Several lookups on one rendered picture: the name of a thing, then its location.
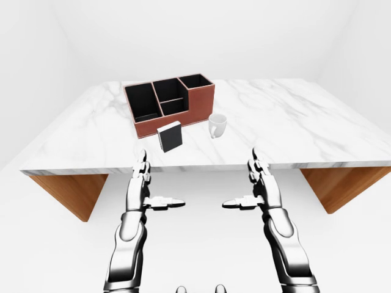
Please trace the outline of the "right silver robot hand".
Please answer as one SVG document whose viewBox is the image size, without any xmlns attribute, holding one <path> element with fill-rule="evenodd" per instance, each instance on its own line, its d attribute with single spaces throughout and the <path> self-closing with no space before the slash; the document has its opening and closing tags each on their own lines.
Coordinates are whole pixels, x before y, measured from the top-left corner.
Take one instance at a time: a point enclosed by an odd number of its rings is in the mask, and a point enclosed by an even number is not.
<svg viewBox="0 0 391 293">
<path fill-rule="evenodd" d="M 261 207 L 262 211 L 271 208 L 281 208 L 282 200 L 280 189 L 275 177 L 269 170 L 269 164 L 264 160 L 261 152 L 253 147 L 252 159 L 247 162 L 249 180 L 253 184 L 253 195 L 245 195 L 223 202 L 222 207 L 241 210 Z"/>
</svg>

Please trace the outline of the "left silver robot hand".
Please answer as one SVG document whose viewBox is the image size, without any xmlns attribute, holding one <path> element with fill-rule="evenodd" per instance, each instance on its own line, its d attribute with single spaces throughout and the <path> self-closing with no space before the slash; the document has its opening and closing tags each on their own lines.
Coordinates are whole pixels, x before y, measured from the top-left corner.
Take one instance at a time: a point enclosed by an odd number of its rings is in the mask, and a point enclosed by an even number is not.
<svg viewBox="0 0 391 293">
<path fill-rule="evenodd" d="M 126 193 L 126 211 L 145 211 L 146 209 L 167 210 L 185 205 L 183 200 L 171 197 L 150 197 L 151 166 L 147 152 L 142 149 L 133 167 L 133 175 Z"/>
</svg>

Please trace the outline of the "black book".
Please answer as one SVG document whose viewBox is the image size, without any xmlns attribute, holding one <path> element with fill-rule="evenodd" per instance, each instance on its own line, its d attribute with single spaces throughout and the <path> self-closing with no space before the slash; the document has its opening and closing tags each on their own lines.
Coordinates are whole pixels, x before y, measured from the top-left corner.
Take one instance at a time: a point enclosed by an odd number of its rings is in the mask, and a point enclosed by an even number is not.
<svg viewBox="0 0 391 293">
<path fill-rule="evenodd" d="M 159 142 L 163 152 L 179 147 L 182 141 L 181 123 L 174 121 L 157 129 Z"/>
</svg>

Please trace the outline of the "red-brown desk caddy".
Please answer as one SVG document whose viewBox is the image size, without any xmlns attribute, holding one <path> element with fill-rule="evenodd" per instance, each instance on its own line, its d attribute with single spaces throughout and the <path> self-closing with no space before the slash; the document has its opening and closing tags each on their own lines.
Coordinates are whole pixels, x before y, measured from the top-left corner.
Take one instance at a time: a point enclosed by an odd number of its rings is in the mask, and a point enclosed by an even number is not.
<svg viewBox="0 0 391 293">
<path fill-rule="evenodd" d="M 212 114 L 215 84 L 202 74 L 123 87 L 138 138 L 179 121 L 183 126 L 205 121 Z"/>
</svg>

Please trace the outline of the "wooden table leg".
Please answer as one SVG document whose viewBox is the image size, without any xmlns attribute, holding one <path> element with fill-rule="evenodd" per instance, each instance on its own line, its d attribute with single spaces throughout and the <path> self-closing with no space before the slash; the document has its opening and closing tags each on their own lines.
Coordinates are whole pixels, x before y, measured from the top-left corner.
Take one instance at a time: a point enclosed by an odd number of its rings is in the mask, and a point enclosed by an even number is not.
<svg viewBox="0 0 391 293">
<path fill-rule="evenodd" d="M 108 174 L 30 176 L 58 202 L 87 222 Z"/>
<path fill-rule="evenodd" d="M 302 168 L 327 213 L 332 214 L 391 172 L 391 167 Z"/>
</svg>

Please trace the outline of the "white mug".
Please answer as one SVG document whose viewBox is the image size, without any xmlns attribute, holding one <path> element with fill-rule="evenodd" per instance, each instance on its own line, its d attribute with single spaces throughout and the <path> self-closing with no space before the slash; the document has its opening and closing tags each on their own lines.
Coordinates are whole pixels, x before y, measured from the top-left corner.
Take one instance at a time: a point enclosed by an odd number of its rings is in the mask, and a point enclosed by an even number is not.
<svg viewBox="0 0 391 293">
<path fill-rule="evenodd" d="M 227 117 L 222 114 L 211 114 L 208 118 L 208 127 L 212 139 L 223 135 L 227 125 Z"/>
</svg>

